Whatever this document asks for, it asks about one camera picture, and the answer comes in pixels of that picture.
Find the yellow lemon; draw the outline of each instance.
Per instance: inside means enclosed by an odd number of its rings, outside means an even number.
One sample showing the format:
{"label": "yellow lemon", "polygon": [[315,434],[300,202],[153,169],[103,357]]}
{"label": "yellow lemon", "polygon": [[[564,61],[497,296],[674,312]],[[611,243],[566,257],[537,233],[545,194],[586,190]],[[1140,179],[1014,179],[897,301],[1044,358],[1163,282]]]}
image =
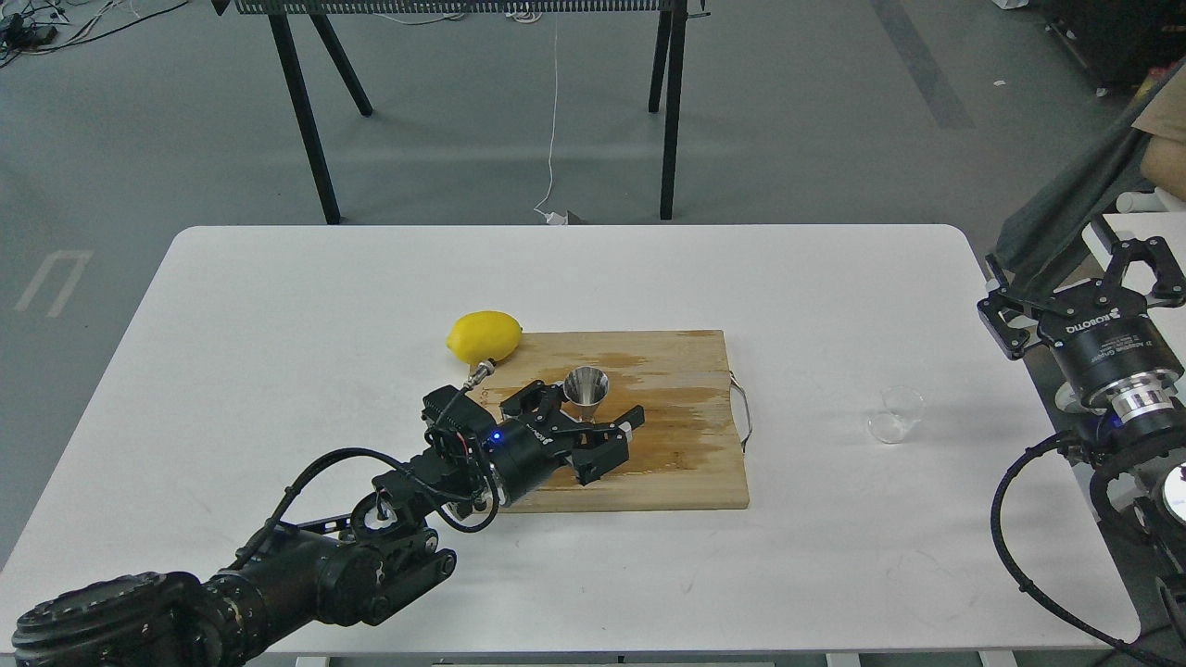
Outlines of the yellow lemon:
{"label": "yellow lemon", "polygon": [[471,312],[453,324],[445,344],[457,358],[473,366],[487,358],[502,361],[510,356],[523,337],[523,328],[505,312]]}

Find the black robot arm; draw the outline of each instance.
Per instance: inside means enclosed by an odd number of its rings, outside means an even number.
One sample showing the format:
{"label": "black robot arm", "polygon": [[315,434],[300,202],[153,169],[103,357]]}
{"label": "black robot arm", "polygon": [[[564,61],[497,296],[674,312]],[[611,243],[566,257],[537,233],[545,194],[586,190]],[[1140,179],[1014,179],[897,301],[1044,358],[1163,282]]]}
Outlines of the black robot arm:
{"label": "black robot arm", "polygon": [[[457,553],[438,548],[429,515],[476,532],[559,468],[573,466],[581,484],[598,479],[629,458],[644,421],[638,406],[611,424],[578,423],[560,409],[563,394],[536,381],[503,404],[505,419],[496,424],[464,395],[473,380],[425,398],[428,447],[410,462],[344,449],[311,464],[235,561],[205,583],[147,572],[37,605],[13,635],[18,665],[232,667],[311,621],[377,625],[453,573]],[[350,514],[281,520],[318,472],[357,456],[391,471]],[[463,523],[474,513],[485,519]]]}

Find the metal cup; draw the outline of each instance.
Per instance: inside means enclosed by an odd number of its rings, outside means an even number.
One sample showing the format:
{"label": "metal cup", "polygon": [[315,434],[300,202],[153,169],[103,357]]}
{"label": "metal cup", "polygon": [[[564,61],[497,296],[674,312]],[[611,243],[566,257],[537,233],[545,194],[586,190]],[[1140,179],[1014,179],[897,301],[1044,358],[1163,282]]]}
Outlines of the metal cup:
{"label": "metal cup", "polygon": [[565,377],[565,398],[576,406],[581,421],[593,421],[593,413],[610,393],[610,376],[600,368],[582,366]]}

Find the clear glass cup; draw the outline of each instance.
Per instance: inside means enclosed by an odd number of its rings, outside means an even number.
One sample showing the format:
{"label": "clear glass cup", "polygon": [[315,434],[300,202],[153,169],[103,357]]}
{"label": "clear glass cup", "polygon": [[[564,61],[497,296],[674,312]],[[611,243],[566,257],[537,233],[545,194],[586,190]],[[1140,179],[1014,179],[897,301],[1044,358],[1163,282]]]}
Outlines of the clear glass cup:
{"label": "clear glass cup", "polygon": [[926,401],[913,387],[895,385],[881,389],[881,407],[868,420],[869,434],[887,445],[897,445],[923,421]]}

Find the gray floor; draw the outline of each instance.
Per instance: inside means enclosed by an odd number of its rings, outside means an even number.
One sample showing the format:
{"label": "gray floor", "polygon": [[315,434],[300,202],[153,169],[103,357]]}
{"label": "gray floor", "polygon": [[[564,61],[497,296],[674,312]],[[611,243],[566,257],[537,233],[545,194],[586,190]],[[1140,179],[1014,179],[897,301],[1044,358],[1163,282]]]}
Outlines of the gray floor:
{"label": "gray floor", "polygon": [[[165,6],[136,2],[141,13]],[[677,223],[946,223],[983,254],[1005,217],[1126,103],[1093,96],[1037,12],[988,0],[718,0],[709,9],[689,27]],[[640,14],[420,27],[342,17],[334,25],[377,109],[362,119],[308,21],[294,20],[349,223],[538,224],[554,37],[560,103],[544,210],[593,224],[657,222],[663,131],[645,113],[653,24]],[[0,71],[0,123],[2,563],[171,239],[196,224],[321,216],[261,17],[218,18],[195,2],[25,57]],[[56,250],[93,252],[60,316],[47,311],[68,261],[17,310]],[[836,258],[837,269],[854,260]],[[1152,565],[1139,554],[1121,560],[1147,579]]]}

